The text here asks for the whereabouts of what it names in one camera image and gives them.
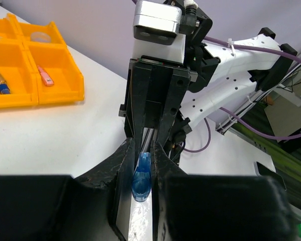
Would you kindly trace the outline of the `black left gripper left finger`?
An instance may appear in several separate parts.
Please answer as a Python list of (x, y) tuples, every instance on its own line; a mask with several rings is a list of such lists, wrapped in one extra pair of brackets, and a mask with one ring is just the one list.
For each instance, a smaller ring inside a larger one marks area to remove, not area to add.
[(0, 175), (0, 240), (127, 240), (135, 141), (86, 173)]

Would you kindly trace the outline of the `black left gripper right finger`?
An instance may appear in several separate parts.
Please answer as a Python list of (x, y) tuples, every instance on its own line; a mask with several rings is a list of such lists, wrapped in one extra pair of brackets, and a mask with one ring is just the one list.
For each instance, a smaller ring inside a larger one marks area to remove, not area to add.
[(294, 213), (270, 176), (189, 175), (153, 142), (153, 240), (294, 240)]

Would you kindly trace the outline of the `pink highlighter pen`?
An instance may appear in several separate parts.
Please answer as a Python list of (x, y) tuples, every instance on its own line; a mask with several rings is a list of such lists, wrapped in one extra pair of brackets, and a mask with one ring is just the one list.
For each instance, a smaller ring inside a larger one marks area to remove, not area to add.
[(37, 69), (38, 69), (39, 74), (41, 76), (42, 83), (47, 87), (53, 86), (54, 81), (52, 80), (52, 78), (50, 77), (48, 72), (43, 67), (41, 67), (40, 65), (37, 66)]

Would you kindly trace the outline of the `yellow compartment bin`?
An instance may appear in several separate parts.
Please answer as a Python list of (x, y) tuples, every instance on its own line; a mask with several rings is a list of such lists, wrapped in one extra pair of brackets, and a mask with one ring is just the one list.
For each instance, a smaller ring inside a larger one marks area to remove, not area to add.
[[(51, 43), (32, 42), (32, 32), (51, 36)], [(64, 104), (84, 100), (84, 77), (56, 24), (21, 23), (13, 14), (0, 19), (0, 73), (10, 94), (0, 94), (0, 108)], [(43, 67), (54, 85), (42, 83), (37, 66)]]

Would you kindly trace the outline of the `blue highlighter pen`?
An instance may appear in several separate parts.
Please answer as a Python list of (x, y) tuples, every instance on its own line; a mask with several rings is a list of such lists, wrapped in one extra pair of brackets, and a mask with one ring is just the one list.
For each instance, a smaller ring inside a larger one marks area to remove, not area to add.
[(148, 198), (152, 188), (151, 154), (141, 152), (131, 184), (132, 196), (137, 202), (144, 202)]

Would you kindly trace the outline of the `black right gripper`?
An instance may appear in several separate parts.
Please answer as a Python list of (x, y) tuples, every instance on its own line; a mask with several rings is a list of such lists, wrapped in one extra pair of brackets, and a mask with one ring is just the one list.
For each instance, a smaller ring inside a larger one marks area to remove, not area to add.
[[(175, 4), (182, 2), (164, 2)], [(203, 43), (213, 22), (200, 8), (198, 26), (186, 36), (182, 64), (142, 56), (130, 59), (126, 97), (119, 115), (124, 117), (124, 131), (134, 138), (135, 152), (141, 150), (145, 128), (157, 131), (157, 142), (179, 141), (192, 129), (190, 119), (181, 113), (181, 103), (187, 91), (197, 92), (206, 87), (216, 70), (219, 59), (210, 54)]]

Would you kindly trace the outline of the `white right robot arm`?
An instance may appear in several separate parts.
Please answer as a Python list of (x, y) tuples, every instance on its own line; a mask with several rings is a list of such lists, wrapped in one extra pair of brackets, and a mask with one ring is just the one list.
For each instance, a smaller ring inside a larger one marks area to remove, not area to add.
[(297, 52), (269, 28), (256, 37), (215, 43), (212, 20), (194, 1), (136, 1), (124, 131), (142, 151), (143, 130), (178, 144), (202, 119), (240, 97), (277, 86)]

